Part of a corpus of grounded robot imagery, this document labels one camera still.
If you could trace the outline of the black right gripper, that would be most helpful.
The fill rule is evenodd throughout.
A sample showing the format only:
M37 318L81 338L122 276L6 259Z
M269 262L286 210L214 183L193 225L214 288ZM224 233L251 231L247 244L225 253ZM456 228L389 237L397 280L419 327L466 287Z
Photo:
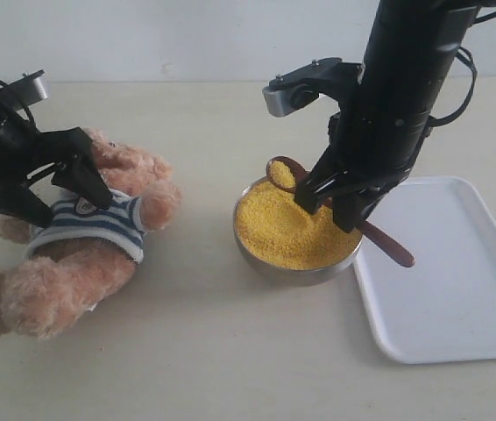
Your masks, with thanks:
M328 205L338 228L357 228L409 176L429 133L434 103L423 94L339 99L329 146L309 171L295 177L295 202L309 214Z

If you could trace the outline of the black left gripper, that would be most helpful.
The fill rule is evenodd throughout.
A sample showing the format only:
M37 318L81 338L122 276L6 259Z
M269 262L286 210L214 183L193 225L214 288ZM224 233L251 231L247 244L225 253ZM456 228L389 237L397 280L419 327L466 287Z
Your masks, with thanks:
M92 138L80 127L42 132L38 155L37 135L28 107L15 111L0 101L0 215L49 226L52 210L28 187L53 172L53 185L109 208L112 194L94 162ZM10 182L16 184L3 186Z

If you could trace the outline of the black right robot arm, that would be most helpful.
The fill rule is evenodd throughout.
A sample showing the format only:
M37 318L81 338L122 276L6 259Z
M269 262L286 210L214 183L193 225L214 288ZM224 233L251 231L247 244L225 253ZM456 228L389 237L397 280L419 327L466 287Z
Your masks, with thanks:
M382 1L361 65L337 63L304 82L337 100L330 144L297 185L295 201L315 213L332 201L333 221L357 228L403 182L432 128L457 118L431 111L480 9L496 1Z

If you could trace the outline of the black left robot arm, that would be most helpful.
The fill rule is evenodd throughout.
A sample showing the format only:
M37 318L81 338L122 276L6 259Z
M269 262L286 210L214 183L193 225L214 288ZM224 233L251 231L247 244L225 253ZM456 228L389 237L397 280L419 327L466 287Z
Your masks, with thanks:
M51 175L52 184L100 209L112 195L92 154L92 139L80 127L41 132L0 101L0 214L46 227L53 211L31 186Z

